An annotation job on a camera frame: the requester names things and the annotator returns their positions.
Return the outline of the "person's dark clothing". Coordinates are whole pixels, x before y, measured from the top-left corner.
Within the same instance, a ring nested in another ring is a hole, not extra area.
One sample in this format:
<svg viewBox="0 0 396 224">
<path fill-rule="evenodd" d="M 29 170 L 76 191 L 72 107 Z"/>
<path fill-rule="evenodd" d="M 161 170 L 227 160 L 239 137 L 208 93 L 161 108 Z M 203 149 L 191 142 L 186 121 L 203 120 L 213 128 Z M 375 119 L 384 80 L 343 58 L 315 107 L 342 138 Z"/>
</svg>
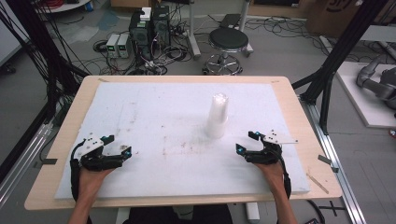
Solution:
<svg viewBox="0 0 396 224">
<path fill-rule="evenodd" d="M 192 218 L 179 218 L 171 206 L 134 207 L 122 224 L 233 224 L 227 204 L 195 205 Z"/>
</svg>

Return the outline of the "white round table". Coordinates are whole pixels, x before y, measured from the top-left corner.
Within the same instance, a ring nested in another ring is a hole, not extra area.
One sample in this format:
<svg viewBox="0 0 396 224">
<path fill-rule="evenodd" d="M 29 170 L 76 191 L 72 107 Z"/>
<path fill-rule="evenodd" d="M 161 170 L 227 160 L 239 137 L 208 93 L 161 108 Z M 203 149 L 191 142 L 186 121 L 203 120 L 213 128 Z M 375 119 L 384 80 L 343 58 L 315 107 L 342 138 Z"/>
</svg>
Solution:
<svg viewBox="0 0 396 224">
<path fill-rule="evenodd" d="M 91 0 L 76 0 L 76 3 L 70 3 L 69 0 L 38 0 L 34 9 L 39 13 L 57 13 L 83 7 L 90 2 Z"/>
</svg>

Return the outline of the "aluminium rail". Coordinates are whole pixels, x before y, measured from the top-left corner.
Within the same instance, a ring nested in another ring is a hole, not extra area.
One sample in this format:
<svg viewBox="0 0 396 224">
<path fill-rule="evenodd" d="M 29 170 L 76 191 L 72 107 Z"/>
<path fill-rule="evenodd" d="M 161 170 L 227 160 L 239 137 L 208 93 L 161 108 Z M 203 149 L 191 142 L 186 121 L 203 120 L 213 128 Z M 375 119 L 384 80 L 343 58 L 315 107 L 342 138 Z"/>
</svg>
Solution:
<svg viewBox="0 0 396 224">
<path fill-rule="evenodd" d="M 6 204 L 13 190 L 17 187 L 36 155 L 46 143 L 52 129 L 52 123 L 41 124 L 21 148 L 21 155 L 11 167 L 5 179 L 0 183 L 0 209 Z"/>
<path fill-rule="evenodd" d="M 326 155 L 326 158 L 330 162 L 332 172 L 335 174 L 335 177 L 341 187 L 341 198 L 348 214 L 350 223 L 367 224 L 359 206 L 359 203 L 354 195 L 353 189 L 348 182 L 347 175 L 344 172 L 342 163 L 338 158 L 335 147 L 332 143 L 332 139 L 319 126 L 318 109 L 314 105 L 309 105 L 305 102 L 301 102 L 301 105 L 308 119 L 311 121 L 311 125 L 322 147 L 322 150 Z"/>
</svg>

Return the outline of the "black computer tower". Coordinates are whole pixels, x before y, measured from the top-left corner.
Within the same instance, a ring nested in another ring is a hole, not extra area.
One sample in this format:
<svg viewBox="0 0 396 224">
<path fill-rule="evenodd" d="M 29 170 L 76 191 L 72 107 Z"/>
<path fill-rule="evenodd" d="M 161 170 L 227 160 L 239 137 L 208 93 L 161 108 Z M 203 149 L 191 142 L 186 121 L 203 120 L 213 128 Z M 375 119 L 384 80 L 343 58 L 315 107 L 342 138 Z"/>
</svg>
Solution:
<svg viewBox="0 0 396 224">
<path fill-rule="evenodd" d="M 153 31 L 151 21 L 141 19 L 143 10 L 136 10 L 130 21 L 129 32 L 134 42 L 134 50 L 138 52 L 146 60 L 151 59 L 151 42 L 153 39 Z"/>
<path fill-rule="evenodd" d="M 153 9 L 152 22 L 155 39 L 162 48 L 170 45 L 169 6 L 158 6 Z"/>
</svg>

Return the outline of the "grey tape strip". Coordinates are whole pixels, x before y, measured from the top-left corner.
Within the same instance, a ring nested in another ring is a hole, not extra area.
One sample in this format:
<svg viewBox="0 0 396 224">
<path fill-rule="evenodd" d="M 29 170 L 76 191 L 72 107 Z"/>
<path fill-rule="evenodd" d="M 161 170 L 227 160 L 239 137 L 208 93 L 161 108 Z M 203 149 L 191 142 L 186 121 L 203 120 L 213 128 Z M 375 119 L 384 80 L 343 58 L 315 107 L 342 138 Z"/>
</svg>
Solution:
<svg viewBox="0 0 396 224">
<path fill-rule="evenodd" d="M 332 169 L 332 171 L 333 171 L 334 173 L 336 173 L 336 174 L 338 173 L 339 168 L 334 167 L 334 166 L 332 165 L 332 160 L 330 160 L 330 159 L 328 159 L 327 157 L 322 156 L 322 155 L 318 155 L 318 160 L 319 160 L 319 161 L 322 161 L 322 162 L 324 162 L 324 163 L 326 163 L 326 164 L 328 164 L 328 165 L 331 167 L 331 169 Z"/>
</svg>

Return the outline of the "person's left hand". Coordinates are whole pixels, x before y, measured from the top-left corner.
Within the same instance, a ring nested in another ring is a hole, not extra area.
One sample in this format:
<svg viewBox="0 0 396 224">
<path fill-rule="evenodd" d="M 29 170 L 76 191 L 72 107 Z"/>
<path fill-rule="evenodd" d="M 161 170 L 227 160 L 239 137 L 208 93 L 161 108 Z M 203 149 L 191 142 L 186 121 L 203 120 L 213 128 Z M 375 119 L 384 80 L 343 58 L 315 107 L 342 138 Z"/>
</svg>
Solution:
<svg viewBox="0 0 396 224">
<path fill-rule="evenodd" d="M 79 177 L 78 201 L 94 202 L 105 178 L 112 172 L 113 169 L 95 172 L 82 168 Z"/>
</svg>

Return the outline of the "white table leg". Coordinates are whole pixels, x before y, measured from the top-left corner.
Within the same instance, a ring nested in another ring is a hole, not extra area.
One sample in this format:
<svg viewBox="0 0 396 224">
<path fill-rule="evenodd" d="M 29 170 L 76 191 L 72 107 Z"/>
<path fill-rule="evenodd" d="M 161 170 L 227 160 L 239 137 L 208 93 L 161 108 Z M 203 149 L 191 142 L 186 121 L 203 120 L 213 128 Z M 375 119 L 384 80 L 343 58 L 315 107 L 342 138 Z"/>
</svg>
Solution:
<svg viewBox="0 0 396 224">
<path fill-rule="evenodd" d="M 257 203 L 246 203 L 247 221 L 250 224 L 258 224 L 260 222 L 260 212 Z"/>
<path fill-rule="evenodd" d="M 130 209 L 128 207 L 121 207 L 118 209 L 115 224 L 122 224 L 125 220 L 129 218 Z"/>
</svg>

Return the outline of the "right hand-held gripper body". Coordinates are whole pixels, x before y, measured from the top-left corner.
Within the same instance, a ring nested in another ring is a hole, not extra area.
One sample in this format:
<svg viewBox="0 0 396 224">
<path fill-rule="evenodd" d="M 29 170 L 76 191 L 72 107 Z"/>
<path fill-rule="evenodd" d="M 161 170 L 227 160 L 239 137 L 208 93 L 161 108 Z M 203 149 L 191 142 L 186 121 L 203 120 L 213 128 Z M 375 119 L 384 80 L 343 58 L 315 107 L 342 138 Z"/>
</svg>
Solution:
<svg viewBox="0 0 396 224">
<path fill-rule="evenodd" d="M 275 130 L 271 130 L 269 133 L 263 133 L 265 135 L 262 143 L 262 150 L 253 151 L 251 163 L 259 164 L 273 164 L 282 160 L 282 146 L 284 144 L 297 144 L 298 140 L 294 139 L 283 133 L 278 133 Z"/>
</svg>

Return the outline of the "light wooden table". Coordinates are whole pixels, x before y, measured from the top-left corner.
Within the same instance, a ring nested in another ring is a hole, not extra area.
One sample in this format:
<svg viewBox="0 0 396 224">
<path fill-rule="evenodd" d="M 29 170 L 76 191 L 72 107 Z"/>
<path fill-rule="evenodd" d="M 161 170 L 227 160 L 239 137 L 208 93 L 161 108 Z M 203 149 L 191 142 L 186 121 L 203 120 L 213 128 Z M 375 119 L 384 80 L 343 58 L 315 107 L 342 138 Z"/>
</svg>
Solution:
<svg viewBox="0 0 396 224">
<path fill-rule="evenodd" d="M 25 207 L 73 206 L 69 160 L 88 135 L 112 136 L 106 153 L 132 156 L 101 187 L 100 207 L 244 203 L 271 195 L 261 172 L 236 153 L 259 150 L 252 133 L 277 133 L 295 199 L 341 190 L 285 77 L 86 77 Z"/>
</svg>

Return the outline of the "black metal frame strut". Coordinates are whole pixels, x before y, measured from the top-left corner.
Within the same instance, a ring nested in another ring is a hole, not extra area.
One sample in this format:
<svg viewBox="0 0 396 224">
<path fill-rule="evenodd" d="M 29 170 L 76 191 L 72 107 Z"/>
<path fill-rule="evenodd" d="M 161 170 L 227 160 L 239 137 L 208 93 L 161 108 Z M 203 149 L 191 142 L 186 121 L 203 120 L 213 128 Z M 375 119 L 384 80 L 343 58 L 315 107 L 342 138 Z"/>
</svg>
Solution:
<svg viewBox="0 0 396 224">
<path fill-rule="evenodd" d="M 335 47 L 329 53 L 322 66 L 315 73 L 291 84 L 294 90 L 308 84 L 307 90 L 300 95 L 301 100 L 308 105 L 315 105 L 319 95 L 322 94 L 318 124 L 326 135 L 329 134 L 328 114 L 332 80 L 339 67 L 347 58 L 347 55 L 361 40 L 364 33 L 387 2 L 388 0 L 363 0 L 362 5 L 351 19 L 345 31 L 338 38 Z"/>
</svg>

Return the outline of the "person's right hand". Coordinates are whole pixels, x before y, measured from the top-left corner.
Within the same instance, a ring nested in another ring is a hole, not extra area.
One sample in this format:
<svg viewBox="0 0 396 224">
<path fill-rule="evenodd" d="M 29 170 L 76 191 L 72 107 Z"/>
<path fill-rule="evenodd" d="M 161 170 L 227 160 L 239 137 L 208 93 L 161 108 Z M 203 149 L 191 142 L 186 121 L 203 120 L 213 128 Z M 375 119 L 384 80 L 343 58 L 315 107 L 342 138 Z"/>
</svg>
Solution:
<svg viewBox="0 0 396 224">
<path fill-rule="evenodd" d="M 285 193 L 283 182 L 283 169 L 279 162 L 273 164 L 259 164 L 255 163 L 267 181 L 271 192 L 274 195 L 281 195 Z"/>
</svg>

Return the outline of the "white base board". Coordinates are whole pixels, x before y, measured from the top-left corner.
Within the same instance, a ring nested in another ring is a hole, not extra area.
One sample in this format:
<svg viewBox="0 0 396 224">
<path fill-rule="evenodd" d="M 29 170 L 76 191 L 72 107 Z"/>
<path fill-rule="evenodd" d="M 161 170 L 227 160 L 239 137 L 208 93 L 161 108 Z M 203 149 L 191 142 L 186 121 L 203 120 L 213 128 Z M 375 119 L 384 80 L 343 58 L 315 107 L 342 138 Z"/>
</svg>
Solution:
<svg viewBox="0 0 396 224">
<path fill-rule="evenodd" d="M 344 62 L 337 77 L 366 127 L 396 129 L 395 110 L 387 107 L 375 94 L 356 84 L 359 71 L 366 63 Z"/>
</svg>

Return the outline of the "white foam mat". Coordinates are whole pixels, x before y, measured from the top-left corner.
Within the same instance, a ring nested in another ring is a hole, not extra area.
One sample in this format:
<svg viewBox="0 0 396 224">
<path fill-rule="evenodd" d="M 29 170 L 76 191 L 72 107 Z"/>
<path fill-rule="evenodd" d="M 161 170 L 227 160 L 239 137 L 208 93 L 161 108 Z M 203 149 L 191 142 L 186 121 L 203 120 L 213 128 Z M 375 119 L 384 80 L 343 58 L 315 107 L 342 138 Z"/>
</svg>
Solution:
<svg viewBox="0 0 396 224">
<path fill-rule="evenodd" d="M 212 139 L 205 126 L 219 92 L 229 98 L 228 121 L 224 135 Z M 290 133 L 269 84 L 103 82 L 76 140 L 113 134 L 105 154 L 132 148 L 131 159 L 105 180 L 102 198 L 265 194 L 260 171 L 235 145 L 260 150 L 248 132 L 271 130 Z"/>
</svg>

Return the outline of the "stack of clear plastic cups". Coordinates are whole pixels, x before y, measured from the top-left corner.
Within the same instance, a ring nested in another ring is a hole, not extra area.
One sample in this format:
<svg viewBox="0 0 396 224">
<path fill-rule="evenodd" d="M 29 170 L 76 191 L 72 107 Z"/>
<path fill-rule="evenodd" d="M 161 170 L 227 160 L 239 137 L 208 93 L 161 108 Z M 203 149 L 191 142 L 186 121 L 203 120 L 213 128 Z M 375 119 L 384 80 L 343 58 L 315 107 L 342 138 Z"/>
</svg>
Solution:
<svg viewBox="0 0 396 224">
<path fill-rule="evenodd" d="M 212 97 L 212 103 L 206 120 L 205 133 L 212 139 L 219 139 L 225 133 L 228 121 L 229 98 L 224 93 L 216 93 Z"/>
</svg>

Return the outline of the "brown cardboard box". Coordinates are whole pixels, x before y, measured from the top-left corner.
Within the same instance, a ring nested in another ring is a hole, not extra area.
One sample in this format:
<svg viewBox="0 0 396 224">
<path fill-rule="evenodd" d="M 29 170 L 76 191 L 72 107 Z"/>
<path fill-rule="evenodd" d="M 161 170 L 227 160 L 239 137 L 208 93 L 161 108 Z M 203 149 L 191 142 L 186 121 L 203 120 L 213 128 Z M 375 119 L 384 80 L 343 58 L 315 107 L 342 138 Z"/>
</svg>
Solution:
<svg viewBox="0 0 396 224">
<path fill-rule="evenodd" d="M 311 35 L 339 37 L 365 0 L 316 0 L 305 22 Z"/>
</svg>

